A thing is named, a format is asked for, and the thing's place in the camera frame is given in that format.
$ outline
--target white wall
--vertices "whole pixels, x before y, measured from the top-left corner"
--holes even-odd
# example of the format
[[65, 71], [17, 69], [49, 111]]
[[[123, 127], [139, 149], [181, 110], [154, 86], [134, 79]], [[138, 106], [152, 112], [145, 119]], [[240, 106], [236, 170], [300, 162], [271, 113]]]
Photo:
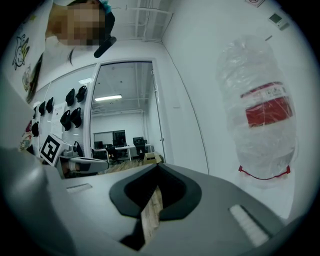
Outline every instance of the white wall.
[[[163, 43], [190, 94], [210, 174], [234, 182], [284, 218], [290, 213], [292, 220], [307, 210], [318, 188], [320, 80], [313, 53], [299, 28], [290, 22], [289, 28], [280, 31], [268, 22], [275, 8], [272, 1], [255, 8], [239, 0], [176, 0]], [[272, 189], [240, 184], [235, 145], [226, 130], [222, 95], [215, 78], [223, 48], [243, 34], [272, 35], [268, 43], [286, 77], [296, 110], [299, 151], [291, 164], [293, 173]]]
[[125, 130], [126, 143], [133, 145], [133, 138], [144, 136], [143, 126], [141, 113], [91, 117], [91, 148], [94, 148], [94, 134], [121, 130]]
[[162, 44], [118, 41], [99, 59], [94, 58], [92, 52], [75, 53], [73, 65], [67, 63], [69, 52], [69, 49], [51, 49], [44, 54], [39, 89], [68, 72], [97, 62], [153, 60], [166, 161], [208, 174], [205, 151], [190, 100]]
[[102, 144], [113, 144], [114, 143], [114, 135], [113, 132], [99, 132], [99, 133], [93, 133], [93, 138], [95, 142], [102, 142]]
[[146, 116], [146, 125], [148, 131], [148, 143], [152, 144], [155, 152], [158, 152], [160, 155], [164, 156], [163, 144], [160, 141], [161, 130], [159, 125], [159, 116], [156, 102], [156, 95], [154, 93], [154, 83], [152, 81], [149, 88], [149, 99], [148, 99], [148, 109], [145, 112]]

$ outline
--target ceiling light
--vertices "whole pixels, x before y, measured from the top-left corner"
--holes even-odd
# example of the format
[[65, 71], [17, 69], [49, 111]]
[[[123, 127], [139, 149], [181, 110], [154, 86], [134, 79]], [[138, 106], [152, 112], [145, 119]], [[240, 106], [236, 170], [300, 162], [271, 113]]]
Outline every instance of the ceiling light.
[[89, 83], [91, 83], [91, 78], [87, 78], [87, 79], [80, 80], [79, 83], [80, 83], [81, 85], [89, 84]]
[[96, 102], [101, 102], [101, 101], [107, 101], [107, 100], [115, 100], [115, 99], [121, 99], [121, 95], [115, 95], [115, 96], [108, 96], [108, 97], [102, 97], [102, 98], [95, 98], [94, 100]]

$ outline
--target ceiling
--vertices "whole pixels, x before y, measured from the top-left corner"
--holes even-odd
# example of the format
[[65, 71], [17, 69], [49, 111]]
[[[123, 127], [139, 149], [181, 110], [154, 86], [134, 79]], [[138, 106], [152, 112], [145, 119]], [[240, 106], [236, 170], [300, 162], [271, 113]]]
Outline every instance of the ceiling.
[[[144, 111], [153, 93], [151, 62], [125, 62], [101, 66], [93, 93], [93, 117]], [[121, 99], [95, 101], [96, 98], [121, 95]]]
[[171, 20], [173, 0], [110, 0], [115, 23], [111, 35], [121, 40], [158, 41]]

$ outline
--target computer monitor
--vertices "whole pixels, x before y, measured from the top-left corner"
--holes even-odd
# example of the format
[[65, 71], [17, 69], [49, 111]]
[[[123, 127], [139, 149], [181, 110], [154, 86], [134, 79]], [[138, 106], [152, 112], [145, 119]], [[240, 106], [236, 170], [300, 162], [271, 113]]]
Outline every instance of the computer monitor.
[[102, 141], [95, 141], [94, 142], [94, 148], [96, 150], [100, 150], [104, 148], [104, 143]]
[[133, 138], [133, 145], [141, 144], [144, 142], [144, 137], [135, 137]]

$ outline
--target plastic-wrapped bottle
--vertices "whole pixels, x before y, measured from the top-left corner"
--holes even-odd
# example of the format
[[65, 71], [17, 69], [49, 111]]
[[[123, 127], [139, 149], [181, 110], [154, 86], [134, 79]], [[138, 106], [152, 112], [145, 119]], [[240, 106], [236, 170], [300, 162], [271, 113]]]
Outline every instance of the plastic-wrapped bottle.
[[295, 110], [270, 45], [241, 36], [221, 54], [216, 75], [241, 170], [262, 180], [287, 173], [296, 146]]

